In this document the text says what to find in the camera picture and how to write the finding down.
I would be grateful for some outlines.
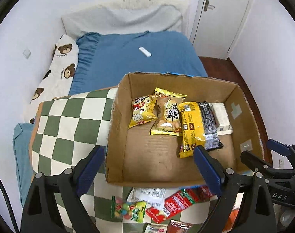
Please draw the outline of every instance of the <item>red snack box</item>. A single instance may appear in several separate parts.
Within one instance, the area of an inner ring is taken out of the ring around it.
[[[200,199],[192,189],[182,189],[165,199],[165,207],[163,211],[159,211],[154,207],[146,209],[148,216],[156,223],[162,223],[170,217],[189,208]]]
[[[213,196],[213,194],[211,193],[207,185],[198,187],[198,194],[199,194],[200,200],[202,201],[207,200]]]

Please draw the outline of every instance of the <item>checkered cushion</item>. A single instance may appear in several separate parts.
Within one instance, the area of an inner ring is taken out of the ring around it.
[[[43,172],[46,176],[60,174],[66,168],[73,168],[96,144],[106,148],[111,107],[116,91],[117,88],[103,89],[44,102],[39,108],[39,120],[36,120],[38,130],[32,144],[34,172]],[[104,170],[102,165],[88,193],[81,197],[92,221],[100,232],[144,232],[146,224],[153,223],[147,215],[142,224],[111,219],[111,197],[126,199],[131,188],[108,184]],[[177,190],[169,190],[166,195],[169,196]],[[73,232],[61,195],[55,194],[55,197],[67,231]],[[210,202],[198,203],[172,219],[195,224],[188,232],[197,232],[207,218],[209,207]]]

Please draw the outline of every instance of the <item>yellow snack package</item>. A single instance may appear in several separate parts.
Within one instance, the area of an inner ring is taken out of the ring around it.
[[[158,120],[153,125],[150,134],[182,136],[182,127],[177,106],[186,98],[186,95],[172,93],[160,88],[155,89],[155,94],[158,95]]]
[[[183,130],[180,158],[193,156],[198,145],[202,145],[207,151],[223,147],[209,103],[181,103],[177,108],[181,112]]]
[[[128,128],[157,119],[153,114],[157,95],[147,95],[132,101],[132,118]]]

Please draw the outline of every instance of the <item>white wall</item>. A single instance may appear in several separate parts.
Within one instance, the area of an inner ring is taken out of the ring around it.
[[[269,138],[295,144],[295,21],[278,0],[253,0],[229,54],[258,105]],[[274,165],[279,154],[273,152]],[[284,168],[291,168],[286,159]]]
[[[53,45],[64,34],[61,14],[94,0],[19,0],[0,25],[0,178],[20,225],[19,201],[12,149],[14,126],[51,62]],[[198,0],[190,0],[190,35]],[[26,60],[24,49],[31,56]],[[0,192],[0,213],[12,227]]]

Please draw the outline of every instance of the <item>sticker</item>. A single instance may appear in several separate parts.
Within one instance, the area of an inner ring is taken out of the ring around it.
[[[232,103],[232,118],[235,120],[241,113],[242,110],[240,105],[235,105],[235,103]]]
[[[244,151],[252,151],[252,142],[251,142],[251,139],[245,141],[244,143],[240,144],[240,150],[241,152],[244,152]]]
[[[204,138],[206,140],[204,144],[204,148],[206,150],[218,147],[218,143],[220,142],[217,133],[213,134],[204,134]]]
[[[165,120],[170,122],[176,122],[179,120],[176,101],[169,100],[165,103]]]

